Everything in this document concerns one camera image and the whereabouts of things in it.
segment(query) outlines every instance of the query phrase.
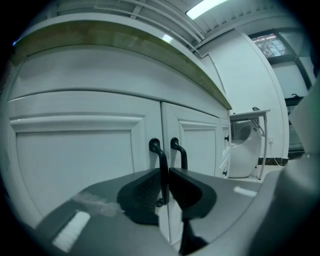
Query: cabinet door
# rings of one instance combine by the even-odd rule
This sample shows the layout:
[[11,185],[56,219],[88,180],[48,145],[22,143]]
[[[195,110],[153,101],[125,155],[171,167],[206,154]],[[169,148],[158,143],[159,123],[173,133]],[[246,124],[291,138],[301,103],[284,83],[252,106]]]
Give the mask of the cabinet door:
[[43,217],[85,187],[159,167],[148,144],[158,138],[163,147],[158,101],[106,92],[48,92],[10,100],[8,113],[16,149],[11,161],[18,163]]
[[[186,107],[161,103],[163,147],[169,167],[181,168],[181,154],[171,149],[170,141],[178,138],[186,150],[188,169],[206,175],[215,175],[218,118]],[[170,242],[181,239],[182,212],[172,198],[168,204]]]

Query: white cabinet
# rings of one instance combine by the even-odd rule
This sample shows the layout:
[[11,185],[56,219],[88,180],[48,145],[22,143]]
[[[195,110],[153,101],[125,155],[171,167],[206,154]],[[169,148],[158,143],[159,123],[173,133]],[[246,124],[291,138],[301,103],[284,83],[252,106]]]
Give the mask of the white cabinet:
[[231,158],[231,126],[230,122],[219,118],[219,139],[217,147],[219,147],[219,156],[217,156],[216,177],[229,177],[230,158]]
[[[149,151],[152,138],[159,139],[169,168],[181,167],[181,154],[170,145],[176,137],[189,170],[228,177],[230,123],[200,111],[97,91],[38,93],[8,101],[7,109],[16,152],[9,157],[18,167],[11,171],[19,172],[18,189],[42,218],[92,184],[158,168],[158,156]],[[168,206],[156,211],[162,234],[174,244],[183,230],[178,203],[170,195]]]
[[93,91],[48,92],[8,102],[27,192],[44,217],[92,184],[159,166],[160,103]]

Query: ceiling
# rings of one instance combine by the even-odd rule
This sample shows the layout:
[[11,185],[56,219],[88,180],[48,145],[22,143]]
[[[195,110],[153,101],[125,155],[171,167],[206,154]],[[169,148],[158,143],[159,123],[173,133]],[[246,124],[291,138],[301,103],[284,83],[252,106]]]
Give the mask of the ceiling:
[[167,32],[192,52],[238,26],[290,14],[275,0],[228,0],[195,20],[186,15],[202,0],[57,0],[31,22],[74,13],[108,13],[136,19]]

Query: window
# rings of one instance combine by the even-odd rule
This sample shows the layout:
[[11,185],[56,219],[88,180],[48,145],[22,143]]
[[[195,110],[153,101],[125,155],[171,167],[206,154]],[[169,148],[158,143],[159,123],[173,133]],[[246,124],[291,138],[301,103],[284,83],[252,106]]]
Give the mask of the window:
[[[287,113],[308,94],[314,81],[310,63],[311,44],[306,35],[297,29],[273,29],[251,36],[272,66],[280,83]],[[303,152],[299,137],[289,122],[289,154]]]
[[259,47],[267,59],[291,54],[286,46],[273,33],[253,38],[252,41]]

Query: cabinet handle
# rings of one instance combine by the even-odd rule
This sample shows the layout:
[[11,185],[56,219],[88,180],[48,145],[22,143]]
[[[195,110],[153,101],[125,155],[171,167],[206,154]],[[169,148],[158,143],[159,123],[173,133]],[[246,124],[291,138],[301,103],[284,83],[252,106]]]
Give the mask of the cabinet handle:
[[160,147],[160,141],[157,138],[152,138],[149,141],[149,150],[159,156],[160,162],[160,184],[162,193],[162,205],[169,203],[169,170],[167,156]]
[[182,169],[188,169],[188,159],[187,159],[187,152],[186,150],[179,145],[179,140],[177,138],[171,139],[171,148],[174,150],[178,150],[181,153],[181,168]]

